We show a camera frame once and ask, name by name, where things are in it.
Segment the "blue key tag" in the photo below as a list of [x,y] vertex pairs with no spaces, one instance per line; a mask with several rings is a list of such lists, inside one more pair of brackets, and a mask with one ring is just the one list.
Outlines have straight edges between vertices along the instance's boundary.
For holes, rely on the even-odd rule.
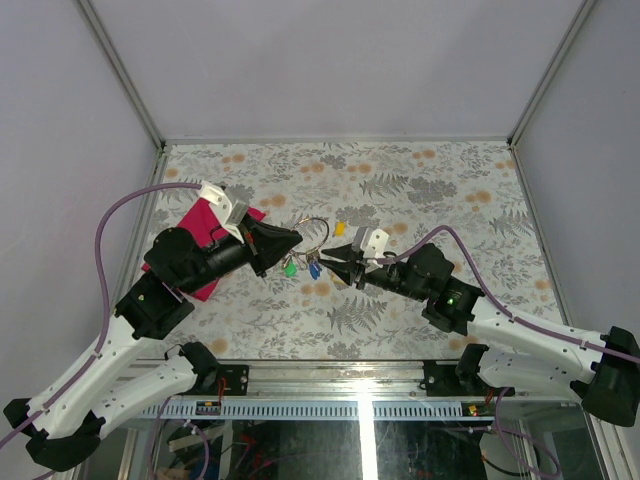
[[318,262],[313,261],[309,264],[309,273],[313,280],[318,280],[319,277],[321,276],[321,272],[322,272],[322,268]]

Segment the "green key tag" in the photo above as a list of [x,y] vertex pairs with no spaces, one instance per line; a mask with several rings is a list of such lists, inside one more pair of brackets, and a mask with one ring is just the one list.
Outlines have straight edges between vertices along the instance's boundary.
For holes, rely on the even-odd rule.
[[297,274],[297,268],[293,263],[290,263],[283,268],[283,272],[287,278],[293,278]]

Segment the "large silver keyring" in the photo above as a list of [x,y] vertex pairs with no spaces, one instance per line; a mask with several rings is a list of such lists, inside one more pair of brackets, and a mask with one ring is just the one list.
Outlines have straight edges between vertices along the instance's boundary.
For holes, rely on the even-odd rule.
[[292,229],[302,236],[302,242],[291,250],[291,259],[305,265],[316,261],[329,239],[330,226],[327,220],[315,216],[302,218]]

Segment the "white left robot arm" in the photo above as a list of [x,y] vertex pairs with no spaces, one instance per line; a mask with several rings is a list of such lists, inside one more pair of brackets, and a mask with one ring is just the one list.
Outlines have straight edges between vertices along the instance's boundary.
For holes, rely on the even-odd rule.
[[224,375],[199,341],[122,385],[120,373],[160,343],[194,310],[188,295],[245,265],[265,276],[302,237],[245,217],[241,236],[201,247],[181,227],[162,231],[146,253],[147,271],[116,304],[107,326],[63,376],[41,394],[14,399],[3,410],[28,436],[26,450],[38,465],[65,472],[83,463],[116,427],[148,406],[183,394],[217,394]]

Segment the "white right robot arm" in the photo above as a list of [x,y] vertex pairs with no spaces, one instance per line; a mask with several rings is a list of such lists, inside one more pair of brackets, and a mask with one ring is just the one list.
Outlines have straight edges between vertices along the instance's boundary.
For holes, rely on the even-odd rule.
[[558,396],[610,424],[635,424],[639,346],[629,331],[583,330],[502,306],[454,277],[453,263],[432,243],[399,262],[367,259],[349,245],[324,250],[319,262],[349,286],[373,285],[423,303],[422,317],[445,333],[480,339],[456,366],[463,392],[507,388]]

